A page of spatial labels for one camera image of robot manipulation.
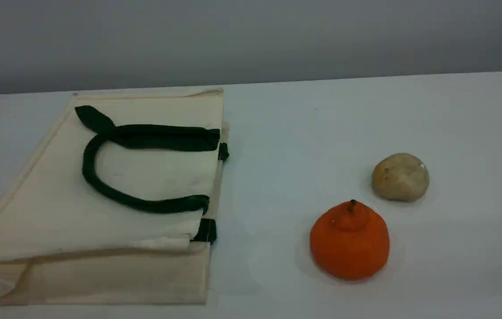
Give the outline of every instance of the brown potato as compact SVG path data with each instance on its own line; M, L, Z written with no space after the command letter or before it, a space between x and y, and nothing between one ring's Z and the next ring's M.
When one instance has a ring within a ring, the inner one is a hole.
M413 202L427 191L429 173L419 158L408 153L397 153L375 166L371 186L383 198Z

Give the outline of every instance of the gray wall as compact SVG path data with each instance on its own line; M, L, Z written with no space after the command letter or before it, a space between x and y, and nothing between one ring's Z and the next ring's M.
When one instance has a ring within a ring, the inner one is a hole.
M502 70L502 0L2 0L0 93Z

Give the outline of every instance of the white table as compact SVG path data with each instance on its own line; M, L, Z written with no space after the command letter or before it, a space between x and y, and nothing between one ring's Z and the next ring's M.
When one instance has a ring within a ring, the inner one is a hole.
M224 88L231 158L208 304L0 307L0 318L502 318L502 73ZM0 195L71 94L0 95ZM396 152L427 164L423 200L372 194L373 166ZM308 252L314 220L351 198L391 232L387 267L360 284L326 276Z

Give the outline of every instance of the orange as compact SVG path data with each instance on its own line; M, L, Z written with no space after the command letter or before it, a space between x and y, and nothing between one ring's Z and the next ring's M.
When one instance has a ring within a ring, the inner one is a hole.
M370 277L389 257L387 224L361 202L343 202L314 223L310 251L314 261L333 276L347 280Z

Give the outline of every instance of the white surface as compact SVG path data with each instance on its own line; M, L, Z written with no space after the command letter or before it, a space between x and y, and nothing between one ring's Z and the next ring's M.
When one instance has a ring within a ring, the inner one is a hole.
M0 307L0 317L502 318L502 73L225 86L231 126L206 306ZM70 93L0 95L0 194ZM370 191L373 166L421 158L413 204ZM391 232L364 283L312 264L314 220L355 198Z

